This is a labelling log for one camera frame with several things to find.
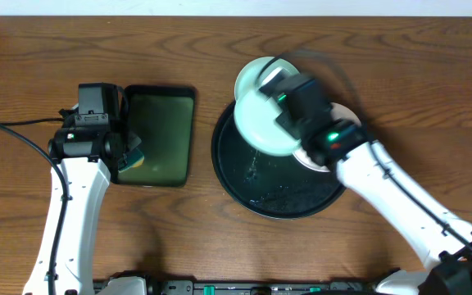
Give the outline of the green yellow sponge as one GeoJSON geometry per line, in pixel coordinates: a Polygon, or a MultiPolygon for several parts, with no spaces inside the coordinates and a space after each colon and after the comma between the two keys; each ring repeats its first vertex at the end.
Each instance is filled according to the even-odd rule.
{"type": "Polygon", "coordinates": [[[132,151],[124,153],[122,158],[118,161],[118,172],[123,173],[129,169],[139,167],[143,164],[144,155],[136,147],[132,151]]]}

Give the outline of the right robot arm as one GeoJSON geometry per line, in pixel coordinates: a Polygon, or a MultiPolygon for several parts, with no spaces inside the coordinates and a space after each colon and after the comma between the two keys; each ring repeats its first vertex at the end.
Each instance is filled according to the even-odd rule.
{"type": "Polygon", "coordinates": [[[363,197],[411,246],[425,271],[381,279],[380,294],[472,294],[472,224],[437,202],[361,125],[335,119],[318,81],[296,74],[274,87],[279,122],[293,129],[312,162],[363,197]]]}

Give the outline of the mint green plate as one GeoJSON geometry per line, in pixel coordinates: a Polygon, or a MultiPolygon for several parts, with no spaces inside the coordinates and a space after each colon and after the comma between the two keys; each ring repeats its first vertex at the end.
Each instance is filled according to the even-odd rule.
{"type": "Polygon", "coordinates": [[[273,157],[292,155],[301,141],[277,122],[282,113],[273,98],[257,90],[244,90],[235,96],[234,121],[243,139],[259,152],[273,157]]]}
{"type": "Polygon", "coordinates": [[[291,76],[299,73],[299,70],[284,59],[275,60],[269,65],[273,57],[260,57],[247,63],[239,72],[234,85],[234,99],[242,98],[251,90],[256,90],[278,73],[291,76]]]}

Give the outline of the white pink plate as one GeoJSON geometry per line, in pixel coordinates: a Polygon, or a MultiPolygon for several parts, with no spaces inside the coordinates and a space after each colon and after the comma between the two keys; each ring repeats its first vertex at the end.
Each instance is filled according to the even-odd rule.
{"type": "MultiPolygon", "coordinates": [[[[335,102],[332,102],[331,105],[333,107],[331,111],[331,116],[333,119],[351,120],[355,124],[361,125],[361,120],[352,110],[345,107],[344,105],[341,105],[335,102]]],[[[318,164],[313,162],[312,159],[310,159],[310,157],[307,155],[306,151],[302,147],[296,150],[293,153],[293,156],[298,162],[300,162],[303,166],[305,166],[309,170],[313,170],[316,172],[323,172],[323,173],[330,172],[330,169],[327,166],[319,166],[318,164]]]]}

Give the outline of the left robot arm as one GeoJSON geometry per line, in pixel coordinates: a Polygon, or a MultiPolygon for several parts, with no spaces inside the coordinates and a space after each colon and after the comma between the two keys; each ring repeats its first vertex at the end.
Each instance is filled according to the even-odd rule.
{"type": "Polygon", "coordinates": [[[25,294],[92,294],[102,200],[125,150],[121,123],[73,114],[48,146],[52,191],[43,238],[25,294]]]}

